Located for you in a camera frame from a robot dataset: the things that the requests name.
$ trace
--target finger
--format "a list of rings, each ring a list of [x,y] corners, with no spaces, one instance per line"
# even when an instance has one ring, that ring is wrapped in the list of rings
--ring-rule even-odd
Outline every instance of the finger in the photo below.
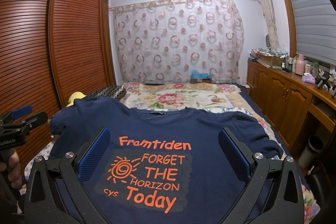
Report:
[[[20,164],[17,164],[12,170],[12,172],[9,173],[8,180],[10,182],[14,182],[15,180],[17,180],[20,177],[20,173],[21,173],[20,171],[21,171]]]
[[[8,165],[14,168],[18,163],[19,163],[19,155],[14,150],[14,154],[8,159]]]
[[[12,187],[14,189],[21,188],[21,186],[22,186],[22,177],[20,176],[17,180],[15,180],[14,182],[12,182],[11,185],[12,185]]]
[[[3,172],[6,170],[6,165],[3,162],[0,162],[0,172]]]

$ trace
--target pink thermos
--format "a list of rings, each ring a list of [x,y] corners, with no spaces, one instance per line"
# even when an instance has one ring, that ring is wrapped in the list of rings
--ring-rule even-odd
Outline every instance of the pink thermos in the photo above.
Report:
[[[303,75],[305,73],[305,57],[303,54],[299,54],[299,59],[296,61],[295,73],[297,75]]]

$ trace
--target beige curtain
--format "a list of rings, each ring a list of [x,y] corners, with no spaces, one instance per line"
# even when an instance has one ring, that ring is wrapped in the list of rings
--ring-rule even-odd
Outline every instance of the beige curtain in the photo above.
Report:
[[[242,19],[233,0],[161,0],[115,7],[123,80],[188,83],[193,69],[238,83]]]
[[[272,0],[261,0],[261,6],[267,23],[271,50],[280,50]]]

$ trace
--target spiral sun design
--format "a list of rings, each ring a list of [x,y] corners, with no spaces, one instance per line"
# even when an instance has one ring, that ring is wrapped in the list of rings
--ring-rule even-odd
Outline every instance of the spiral sun design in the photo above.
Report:
[[[137,158],[134,160],[128,160],[126,157],[121,158],[117,156],[118,160],[115,160],[115,163],[111,164],[113,166],[111,169],[108,170],[108,172],[111,172],[111,176],[107,178],[107,180],[110,180],[113,178],[113,182],[117,183],[116,179],[121,179],[121,182],[127,183],[127,181],[122,180],[126,177],[130,176],[134,179],[137,177],[135,175],[132,175],[132,172],[137,170],[137,166],[140,164],[139,162],[133,165],[133,162],[136,162],[140,160],[141,158]]]

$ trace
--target sliding wardrobe door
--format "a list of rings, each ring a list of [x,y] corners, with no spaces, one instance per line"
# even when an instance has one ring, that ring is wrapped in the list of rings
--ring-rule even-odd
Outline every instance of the sliding wardrobe door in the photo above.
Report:
[[[49,0],[0,0],[0,113],[30,104],[49,118],[60,108],[49,62]],[[48,124],[17,148],[25,166],[48,142]]]
[[[75,91],[110,84],[102,35],[102,0],[50,0],[49,43],[62,105]]]

